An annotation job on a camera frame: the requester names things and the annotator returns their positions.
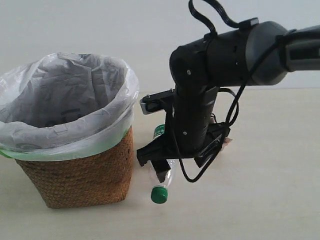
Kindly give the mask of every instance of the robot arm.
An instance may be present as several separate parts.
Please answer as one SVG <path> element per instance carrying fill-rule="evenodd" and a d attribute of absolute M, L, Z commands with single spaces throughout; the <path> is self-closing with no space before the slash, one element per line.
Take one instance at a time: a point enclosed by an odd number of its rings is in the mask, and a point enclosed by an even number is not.
<path fill-rule="evenodd" d="M 241 86 L 233 105 L 237 115 L 246 85 L 276 85 L 289 72 L 320 70 L 320 26 L 287 30 L 273 21 L 259 23 L 257 18 L 233 25 L 239 28 L 219 35 L 211 26 L 210 34 L 179 46 L 169 60 L 175 89 L 140 101 L 144 114 L 166 112 L 164 134 L 137 150 L 140 165 L 151 161 L 160 182 L 170 169 L 167 159 L 179 159 L 185 174 L 182 159 L 194 159 L 201 168 L 217 156 L 234 122 L 210 124 L 217 94 L 225 92 L 224 87 Z"/>

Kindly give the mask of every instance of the clear plastic bottle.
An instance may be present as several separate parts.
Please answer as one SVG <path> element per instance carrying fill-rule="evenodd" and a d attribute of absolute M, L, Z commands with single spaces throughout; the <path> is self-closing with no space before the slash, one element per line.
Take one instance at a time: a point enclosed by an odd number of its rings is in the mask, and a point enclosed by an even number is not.
<path fill-rule="evenodd" d="M 161 134 L 165 132 L 165 125 L 159 125 L 154 130 L 153 139 L 156 139 Z M 153 185 L 151 191 L 151 200 L 156 204 L 164 204 L 168 199 L 168 187 L 171 184 L 173 178 L 175 177 L 177 169 L 177 159 L 168 159 L 167 160 L 171 170 L 169 170 L 165 176 L 164 182 L 159 182 L 156 171 L 149 161 L 149 177 Z"/>

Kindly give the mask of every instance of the trash can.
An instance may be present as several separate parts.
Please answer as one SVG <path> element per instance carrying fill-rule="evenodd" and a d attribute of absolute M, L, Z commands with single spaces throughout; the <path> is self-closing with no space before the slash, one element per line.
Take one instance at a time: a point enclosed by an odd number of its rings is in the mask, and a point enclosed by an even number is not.
<path fill-rule="evenodd" d="M 139 82 L 119 58 L 53 53 L 0 77 L 0 154 L 49 208 L 117 203 L 133 171 Z"/>

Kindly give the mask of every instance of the white plastic bag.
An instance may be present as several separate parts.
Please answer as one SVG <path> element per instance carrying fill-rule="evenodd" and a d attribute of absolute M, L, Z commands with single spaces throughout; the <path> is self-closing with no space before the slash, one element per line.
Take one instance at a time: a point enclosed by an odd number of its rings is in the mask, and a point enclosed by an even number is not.
<path fill-rule="evenodd" d="M 122 59 L 54 53 L 0 77 L 0 153 L 25 161 L 89 157 L 118 144 L 139 82 Z"/>

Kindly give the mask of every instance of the table surface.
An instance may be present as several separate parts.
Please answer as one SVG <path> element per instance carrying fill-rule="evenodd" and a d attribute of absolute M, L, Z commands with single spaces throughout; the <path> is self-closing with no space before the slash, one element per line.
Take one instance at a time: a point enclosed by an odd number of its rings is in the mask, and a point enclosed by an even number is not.
<path fill-rule="evenodd" d="M 232 101 L 218 96 L 225 119 Z M 196 183 L 180 168 L 165 204 L 150 200 L 148 170 L 135 160 L 121 203 L 47 208 L 12 160 L 0 157 L 2 240 L 315 240 L 320 238 L 320 89 L 246 90 L 233 142 Z M 150 142 L 164 112 L 134 115 L 135 149 Z M 195 176 L 199 169 L 185 160 Z"/>

